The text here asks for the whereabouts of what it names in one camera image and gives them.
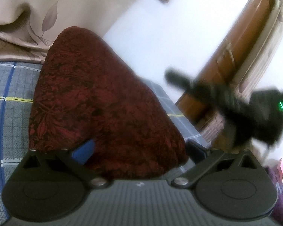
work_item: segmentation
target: red cushion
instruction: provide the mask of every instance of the red cushion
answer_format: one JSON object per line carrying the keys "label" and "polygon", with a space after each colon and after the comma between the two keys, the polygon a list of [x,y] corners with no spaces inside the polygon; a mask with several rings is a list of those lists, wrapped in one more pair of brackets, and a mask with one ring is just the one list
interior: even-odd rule
{"label": "red cushion", "polygon": [[96,34],[65,29],[35,88],[29,147],[75,148],[93,139],[86,163],[108,179],[153,178],[187,161],[184,140],[154,93]]}

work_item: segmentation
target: green light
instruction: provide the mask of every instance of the green light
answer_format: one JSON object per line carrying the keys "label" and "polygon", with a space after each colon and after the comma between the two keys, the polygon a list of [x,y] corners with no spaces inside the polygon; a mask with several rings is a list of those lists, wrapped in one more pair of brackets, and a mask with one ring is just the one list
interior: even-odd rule
{"label": "green light", "polygon": [[280,101],[278,103],[278,108],[279,108],[280,111],[283,111],[283,101]]}

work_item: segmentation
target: ribbed surface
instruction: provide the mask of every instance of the ribbed surface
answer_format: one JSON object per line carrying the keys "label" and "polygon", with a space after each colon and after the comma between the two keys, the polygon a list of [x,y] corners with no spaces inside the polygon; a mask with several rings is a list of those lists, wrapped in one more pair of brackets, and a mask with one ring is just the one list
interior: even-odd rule
{"label": "ribbed surface", "polygon": [[116,181],[108,189],[92,192],[71,215],[50,223],[12,218],[5,226],[279,226],[264,218],[232,222],[202,209],[187,190],[166,181]]}

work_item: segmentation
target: plaid bedsheet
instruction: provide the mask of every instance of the plaid bedsheet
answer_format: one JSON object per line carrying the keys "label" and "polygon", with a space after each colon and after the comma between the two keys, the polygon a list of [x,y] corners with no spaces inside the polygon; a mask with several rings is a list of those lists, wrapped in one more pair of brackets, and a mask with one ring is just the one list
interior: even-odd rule
{"label": "plaid bedsheet", "polygon": [[[41,67],[29,63],[0,63],[0,224],[8,218],[1,200],[2,188],[28,149],[28,121]],[[142,81],[156,94],[183,138],[194,139],[207,147],[206,141],[162,87],[147,79]]]}

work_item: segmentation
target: black plastic base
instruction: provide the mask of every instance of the black plastic base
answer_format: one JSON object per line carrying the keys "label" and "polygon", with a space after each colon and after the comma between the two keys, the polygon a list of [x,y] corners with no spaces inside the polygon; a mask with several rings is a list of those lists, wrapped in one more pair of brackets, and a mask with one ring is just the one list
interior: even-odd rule
{"label": "black plastic base", "polygon": [[7,225],[276,225],[266,216],[277,190],[250,151],[199,152],[198,164],[171,184],[108,184],[66,152],[29,151],[2,192],[13,216]]}

